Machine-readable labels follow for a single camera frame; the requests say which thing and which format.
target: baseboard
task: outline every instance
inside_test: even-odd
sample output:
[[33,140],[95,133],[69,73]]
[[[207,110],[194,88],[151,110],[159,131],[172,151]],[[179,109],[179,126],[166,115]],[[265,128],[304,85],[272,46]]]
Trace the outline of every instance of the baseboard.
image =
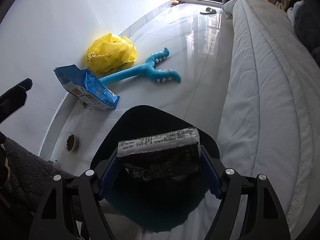
[[209,5],[209,6],[213,6],[213,7],[222,8],[222,3],[214,2],[214,1],[210,1],[210,0],[178,0],[178,1],[186,2],[186,3],[203,4],[203,5]]
[[172,3],[176,0],[170,0],[163,5],[160,5],[158,8],[153,9],[151,12],[148,12],[145,16],[142,16],[139,20],[131,24],[128,28],[126,28],[123,32],[120,33],[120,37],[127,36],[130,38],[137,30],[139,30],[143,25],[152,20],[158,14],[169,8]]
[[[137,20],[123,32],[121,32],[119,36],[122,37],[125,35],[130,38],[143,25],[145,25],[158,14],[169,8],[172,5],[173,1],[176,0],[170,0],[148,12],[145,16],[141,17],[139,20]],[[52,119],[51,125],[49,126],[47,135],[45,136],[42,143],[41,150],[38,153],[38,156],[40,156],[42,159],[47,161],[51,158],[53,148],[57,142],[62,127],[64,126],[64,123],[66,122],[69,114],[71,113],[71,110],[73,109],[77,101],[78,98],[71,95],[70,93],[67,93],[67,95],[63,98],[63,101],[61,102],[56,114]]]

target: pillow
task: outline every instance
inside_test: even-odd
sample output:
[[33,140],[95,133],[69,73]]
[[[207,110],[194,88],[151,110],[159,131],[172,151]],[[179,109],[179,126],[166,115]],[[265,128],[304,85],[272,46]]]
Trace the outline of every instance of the pillow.
[[320,26],[304,1],[294,4],[291,19],[297,37],[320,67]]
[[232,19],[233,7],[235,6],[236,1],[237,0],[230,0],[222,6],[226,19]]

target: yellow plastic bag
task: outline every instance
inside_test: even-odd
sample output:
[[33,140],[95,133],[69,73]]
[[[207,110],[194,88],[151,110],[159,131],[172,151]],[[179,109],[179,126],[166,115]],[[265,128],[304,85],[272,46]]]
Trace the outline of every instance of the yellow plastic bag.
[[124,68],[131,67],[137,58],[134,44],[126,37],[120,38],[114,34],[107,34],[88,48],[85,61],[88,68],[98,78],[113,74]]

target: food package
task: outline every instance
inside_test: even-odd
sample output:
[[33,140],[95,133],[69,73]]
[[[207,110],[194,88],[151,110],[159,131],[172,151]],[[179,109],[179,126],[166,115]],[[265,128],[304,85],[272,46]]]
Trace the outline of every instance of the food package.
[[118,143],[117,156],[137,181],[183,177],[198,171],[199,133],[195,127]]
[[54,72],[66,91],[89,106],[116,109],[120,97],[112,93],[88,69],[80,70],[76,65],[70,65],[57,67]]

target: white sofa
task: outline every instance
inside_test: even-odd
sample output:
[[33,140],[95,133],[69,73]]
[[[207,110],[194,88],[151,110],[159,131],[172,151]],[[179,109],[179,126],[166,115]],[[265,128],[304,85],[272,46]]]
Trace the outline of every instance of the white sofa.
[[[265,0],[237,0],[233,26],[220,159],[241,175],[268,176],[295,239],[320,203],[320,69],[287,13]],[[219,204],[207,192],[182,225],[142,230],[137,239],[202,240]],[[240,234],[245,204],[242,198],[231,239]]]

